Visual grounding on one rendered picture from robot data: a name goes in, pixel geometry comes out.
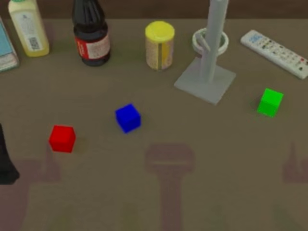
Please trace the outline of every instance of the yellow jar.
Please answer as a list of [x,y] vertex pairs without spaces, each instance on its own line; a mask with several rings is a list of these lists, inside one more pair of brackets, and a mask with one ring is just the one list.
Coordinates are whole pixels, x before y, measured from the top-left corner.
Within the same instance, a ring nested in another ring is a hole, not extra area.
[[155,21],[146,27],[146,62],[152,69],[164,70],[171,66],[174,35],[174,27],[164,21]]

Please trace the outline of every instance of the yellow lid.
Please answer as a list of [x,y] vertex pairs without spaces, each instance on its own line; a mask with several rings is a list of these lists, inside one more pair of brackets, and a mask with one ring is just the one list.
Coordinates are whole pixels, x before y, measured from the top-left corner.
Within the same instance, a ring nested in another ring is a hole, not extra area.
[[150,40],[161,43],[173,39],[175,30],[173,26],[164,21],[150,23],[145,29],[145,35]]

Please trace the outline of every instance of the stand base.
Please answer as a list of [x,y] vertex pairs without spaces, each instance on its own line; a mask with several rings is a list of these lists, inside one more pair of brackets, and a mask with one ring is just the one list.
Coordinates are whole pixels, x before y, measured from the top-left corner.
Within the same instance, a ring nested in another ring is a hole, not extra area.
[[174,86],[209,103],[216,105],[233,82],[236,74],[216,66],[213,81],[200,78],[200,61],[196,57],[183,72]]

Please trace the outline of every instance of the remote control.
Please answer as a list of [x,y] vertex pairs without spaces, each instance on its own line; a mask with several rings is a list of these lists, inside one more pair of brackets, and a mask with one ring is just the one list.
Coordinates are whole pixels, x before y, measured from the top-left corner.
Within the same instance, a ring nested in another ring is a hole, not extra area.
[[308,60],[260,34],[249,31],[241,43],[300,79],[308,77]]

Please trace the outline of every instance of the soda bottle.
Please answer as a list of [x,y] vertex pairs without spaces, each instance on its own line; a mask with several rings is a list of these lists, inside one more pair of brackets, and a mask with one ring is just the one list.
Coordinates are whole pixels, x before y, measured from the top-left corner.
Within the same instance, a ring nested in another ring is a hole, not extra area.
[[98,0],[74,0],[75,41],[82,62],[101,66],[110,58],[110,41],[105,14]]

